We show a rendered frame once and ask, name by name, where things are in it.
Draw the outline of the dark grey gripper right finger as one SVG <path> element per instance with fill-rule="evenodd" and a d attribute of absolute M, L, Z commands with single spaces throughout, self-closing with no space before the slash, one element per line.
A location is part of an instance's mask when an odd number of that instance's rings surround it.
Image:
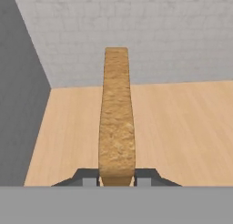
<path fill-rule="evenodd" d="M 179 184 L 176 182 L 162 178 L 155 168 L 136 168 L 134 178 L 135 187 L 179 187 Z"/>

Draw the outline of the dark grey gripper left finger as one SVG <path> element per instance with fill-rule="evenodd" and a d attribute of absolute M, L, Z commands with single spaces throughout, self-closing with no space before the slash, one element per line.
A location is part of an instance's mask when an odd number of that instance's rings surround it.
<path fill-rule="evenodd" d="M 97 168 L 79 168 L 72 178 L 56 183 L 57 186 L 99 187 L 99 171 Z"/>

